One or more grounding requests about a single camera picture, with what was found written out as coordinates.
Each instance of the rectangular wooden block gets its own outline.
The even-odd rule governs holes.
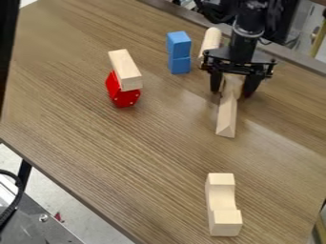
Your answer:
[[[109,51],[112,67],[120,83],[121,91],[143,88],[142,75],[127,50]]]

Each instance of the black cable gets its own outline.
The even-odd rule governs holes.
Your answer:
[[[20,178],[14,173],[0,170],[0,174],[13,178],[18,188],[18,193],[16,197],[13,199],[11,204],[0,214],[0,232],[1,232],[3,228],[6,226],[6,224],[8,223],[8,220],[12,217],[12,214],[15,212],[20,200],[22,199],[24,193],[24,186]]]

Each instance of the red block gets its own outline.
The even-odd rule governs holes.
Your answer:
[[[106,86],[110,99],[118,108],[134,105],[140,96],[140,90],[121,91],[119,81],[114,71],[110,72],[106,81]]]

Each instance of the wooden block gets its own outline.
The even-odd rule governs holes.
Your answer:
[[[203,51],[218,49],[222,39],[222,32],[216,27],[210,27],[206,30],[204,40],[201,44],[200,52],[198,55],[198,64],[201,67],[203,61]]]
[[[236,236],[242,228],[241,211],[235,205],[232,173],[209,173],[205,185],[209,229],[212,236]]]
[[[143,88],[142,75],[127,50],[109,51],[109,58],[121,91],[127,92]]]
[[[237,74],[226,74],[224,75],[224,79],[225,82],[222,95],[227,96],[230,93],[233,93],[235,99],[239,99],[242,94],[244,76]]]
[[[233,93],[223,96],[220,100],[216,134],[234,138],[236,124],[237,101]]]
[[[222,98],[217,115],[216,134],[234,138],[237,113],[237,99],[242,94],[243,79],[225,75]]]

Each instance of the blue cube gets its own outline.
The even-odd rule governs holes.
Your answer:
[[[169,56],[169,70],[172,74],[190,72],[192,60],[190,57],[172,58]]]
[[[189,57],[192,39],[185,31],[167,33],[167,50],[173,58]]]

